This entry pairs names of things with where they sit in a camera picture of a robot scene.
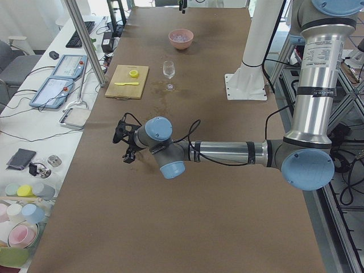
table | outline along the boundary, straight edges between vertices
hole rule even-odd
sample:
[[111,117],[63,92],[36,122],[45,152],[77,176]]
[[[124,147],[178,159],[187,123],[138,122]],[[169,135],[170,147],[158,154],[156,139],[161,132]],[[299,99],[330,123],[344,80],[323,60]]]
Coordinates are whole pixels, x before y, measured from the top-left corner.
[[[148,65],[141,100],[105,98],[101,89],[29,272],[324,272],[302,191],[276,169],[186,163],[164,180],[152,155],[122,163],[112,144],[124,112],[142,122],[162,115],[173,137],[202,123],[192,139],[262,141],[268,101],[228,101],[249,31],[246,9],[134,8],[114,54],[117,64]],[[175,28],[195,34],[191,48],[168,41]],[[164,60],[176,65],[166,92]],[[282,138],[279,116],[269,138]]]
[[[95,21],[94,31],[91,33],[91,37],[96,38],[96,42],[94,43],[97,50],[97,55],[99,59],[103,57],[104,53],[102,53],[101,43],[102,43],[102,35],[97,35],[96,30],[104,26],[106,23],[106,18],[95,17],[95,16],[85,16],[85,20],[93,20]],[[52,60],[49,57],[50,51],[56,51],[60,54],[81,54],[85,55],[85,51],[83,48],[66,48],[65,44],[72,36],[75,28],[71,20],[69,20],[62,30],[59,32],[57,37],[55,37],[54,41],[48,47],[42,58],[39,60],[34,69],[46,67],[46,66],[55,66],[58,60]],[[87,81],[84,84],[82,90],[82,99],[85,100],[89,109],[92,109],[94,101],[97,97],[98,92],[98,82],[95,75],[90,71],[91,65],[87,67]],[[35,89],[38,90],[44,80],[50,76],[52,69],[42,69],[37,72],[32,73],[27,77],[25,82],[19,88],[19,90],[26,89]],[[80,81],[76,82],[75,88],[80,86]],[[38,110],[30,110],[31,107],[28,105],[29,100],[24,98],[31,99],[34,96],[34,92],[24,91],[17,93],[9,102],[9,107],[16,107],[19,104],[19,107],[16,109],[5,108],[2,112],[0,118],[0,130],[6,132],[11,135],[15,135],[21,138],[26,138],[29,140],[45,138],[55,134],[64,134],[70,131],[68,128],[61,127],[58,124],[59,119],[62,117],[62,110],[65,106],[74,101],[77,98],[77,92],[71,94],[67,100],[67,102],[57,111],[38,111]],[[6,117],[13,115],[15,113],[26,111],[22,114],[14,115],[13,117]],[[75,153],[78,142],[81,138],[82,131],[72,132],[66,135],[57,136],[51,139],[37,141],[37,142],[26,142],[24,140],[20,140],[11,136],[8,136],[4,133],[0,133],[0,166],[2,166],[0,171],[0,196],[5,195],[5,187],[10,183],[17,183],[19,185],[29,184],[33,185],[37,182],[43,182],[45,184],[51,185],[59,191],[62,182],[64,180],[65,174],[69,168],[71,163],[73,154]],[[28,168],[22,171],[14,171],[14,170],[6,170],[6,163],[8,160],[16,153],[18,148],[24,148],[28,150],[36,151],[37,154],[35,159],[46,160],[50,155],[57,155],[62,160],[62,165],[58,168],[53,168],[53,174],[47,179],[40,179],[38,177],[32,177],[28,173]],[[3,241],[7,241],[7,235],[11,228],[14,226],[13,223],[4,222],[0,223],[0,239]]]

chair seat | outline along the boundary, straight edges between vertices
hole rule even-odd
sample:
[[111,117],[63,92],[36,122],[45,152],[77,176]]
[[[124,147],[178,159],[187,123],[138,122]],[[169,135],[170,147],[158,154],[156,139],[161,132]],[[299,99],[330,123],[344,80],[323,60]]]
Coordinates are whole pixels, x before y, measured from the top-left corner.
[[41,58],[41,55],[18,56],[12,61],[3,72],[0,79],[9,86],[21,86],[25,77],[32,71],[33,67]]

brown table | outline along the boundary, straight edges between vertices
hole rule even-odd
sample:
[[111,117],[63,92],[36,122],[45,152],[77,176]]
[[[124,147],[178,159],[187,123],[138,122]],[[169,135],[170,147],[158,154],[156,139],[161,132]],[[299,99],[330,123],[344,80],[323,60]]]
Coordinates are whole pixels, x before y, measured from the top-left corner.
[[[186,163],[165,180],[148,151],[129,165],[126,145],[111,142],[126,111],[167,117],[174,138],[199,118],[192,139],[262,141],[274,96],[228,101],[224,87],[249,25],[245,9],[133,9],[107,78],[117,64],[148,65],[142,99],[100,90],[29,272],[324,272],[302,192],[278,170]],[[191,48],[170,46],[175,28],[194,32]],[[163,90],[164,60],[176,64],[174,92]],[[268,136],[282,135],[276,115]]]

yellow knife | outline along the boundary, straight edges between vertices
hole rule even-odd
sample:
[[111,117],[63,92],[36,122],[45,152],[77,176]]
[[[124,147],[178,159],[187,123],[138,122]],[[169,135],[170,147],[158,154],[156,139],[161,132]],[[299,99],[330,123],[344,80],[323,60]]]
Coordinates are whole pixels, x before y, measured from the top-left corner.
[[138,82],[115,82],[115,85],[139,85]]

wine glass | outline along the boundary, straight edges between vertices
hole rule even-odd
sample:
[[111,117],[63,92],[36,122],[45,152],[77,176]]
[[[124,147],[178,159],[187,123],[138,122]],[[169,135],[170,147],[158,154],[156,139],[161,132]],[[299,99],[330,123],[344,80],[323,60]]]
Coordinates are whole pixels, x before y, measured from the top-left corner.
[[175,64],[173,61],[165,61],[163,63],[163,74],[166,76],[166,78],[169,79],[167,84],[167,90],[172,91],[174,89],[173,84],[171,84],[171,78],[176,74]]

